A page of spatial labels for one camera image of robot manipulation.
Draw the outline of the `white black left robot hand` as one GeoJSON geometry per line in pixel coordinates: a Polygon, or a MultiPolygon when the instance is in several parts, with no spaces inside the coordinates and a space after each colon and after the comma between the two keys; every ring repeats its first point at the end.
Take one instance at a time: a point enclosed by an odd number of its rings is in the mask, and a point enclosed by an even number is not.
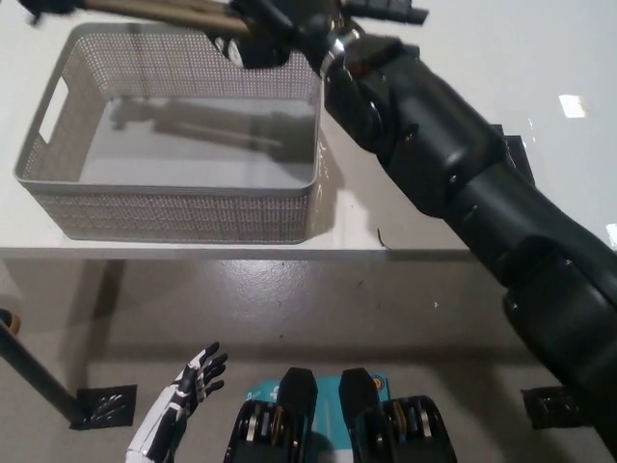
{"type": "Polygon", "coordinates": [[[127,462],[173,462],[189,418],[212,393],[224,386],[220,378],[228,355],[215,341],[197,354],[165,387],[132,438],[127,462]]]}

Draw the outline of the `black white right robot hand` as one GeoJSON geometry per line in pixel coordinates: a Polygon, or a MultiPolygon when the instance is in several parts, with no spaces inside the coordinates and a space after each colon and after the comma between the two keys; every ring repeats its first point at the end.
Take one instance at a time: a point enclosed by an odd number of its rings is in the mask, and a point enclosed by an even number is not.
{"type": "Polygon", "coordinates": [[[283,66],[293,52],[321,74],[345,45],[363,30],[342,12],[339,1],[232,1],[229,5],[252,25],[243,38],[210,35],[215,49],[239,68],[283,66]]]}

